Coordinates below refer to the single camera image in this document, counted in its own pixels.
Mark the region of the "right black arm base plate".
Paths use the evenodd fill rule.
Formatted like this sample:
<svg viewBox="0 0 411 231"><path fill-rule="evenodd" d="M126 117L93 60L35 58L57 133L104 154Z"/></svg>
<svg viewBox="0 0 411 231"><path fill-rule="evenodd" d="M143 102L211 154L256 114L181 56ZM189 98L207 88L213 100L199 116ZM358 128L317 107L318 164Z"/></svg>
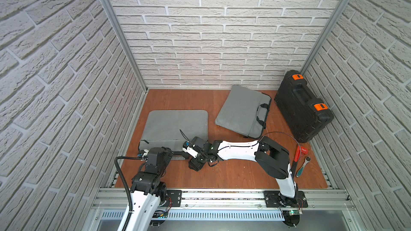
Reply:
<svg viewBox="0 0 411 231"><path fill-rule="evenodd" d="M263 192L266 207L307 208L308 203L303 191L298 190L294 198L283 196L279 190Z"/></svg>

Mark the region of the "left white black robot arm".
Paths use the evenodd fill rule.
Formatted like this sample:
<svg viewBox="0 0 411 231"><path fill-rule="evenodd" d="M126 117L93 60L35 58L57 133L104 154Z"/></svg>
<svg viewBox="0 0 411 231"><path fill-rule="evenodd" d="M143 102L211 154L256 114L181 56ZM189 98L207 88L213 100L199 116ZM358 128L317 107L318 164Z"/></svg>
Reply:
<svg viewBox="0 0 411 231"><path fill-rule="evenodd" d="M146 231L159 205L166 200L167 187L161 181L171 161L173 152L169 148L152 148L138 157L118 156L115 167L124 185L127 208L121 220L119 231ZM142 160L138 173L129 187L118 164L120 159Z"/></svg>

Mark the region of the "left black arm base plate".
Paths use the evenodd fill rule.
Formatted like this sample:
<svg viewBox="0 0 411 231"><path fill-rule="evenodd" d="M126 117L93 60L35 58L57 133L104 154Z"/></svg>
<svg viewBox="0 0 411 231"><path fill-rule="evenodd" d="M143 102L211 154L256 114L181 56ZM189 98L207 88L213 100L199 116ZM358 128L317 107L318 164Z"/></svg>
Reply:
<svg viewBox="0 0 411 231"><path fill-rule="evenodd" d="M169 207L170 203L172 203L171 207L180 207L182 193L182 190L168 189L165 201L160 205L160 207Z"/></svg>

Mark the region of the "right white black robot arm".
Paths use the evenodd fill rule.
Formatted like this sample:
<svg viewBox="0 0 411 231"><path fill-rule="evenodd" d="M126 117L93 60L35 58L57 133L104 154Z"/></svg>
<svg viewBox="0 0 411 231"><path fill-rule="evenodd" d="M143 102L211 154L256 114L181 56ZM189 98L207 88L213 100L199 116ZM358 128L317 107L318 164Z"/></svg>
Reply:
<svg viewBox="0 0 411 231"><path fill-rule="evenodd" d="M224 160L239 159L258 163L279 185L280 205L297 203L298 187L291 170L289 151L270 139L263 137L251 142L228 142L216 140L213 143L195 137L183 144L183 152L192 156L189 168L200 171L205 163L212 166Z"/></svg>

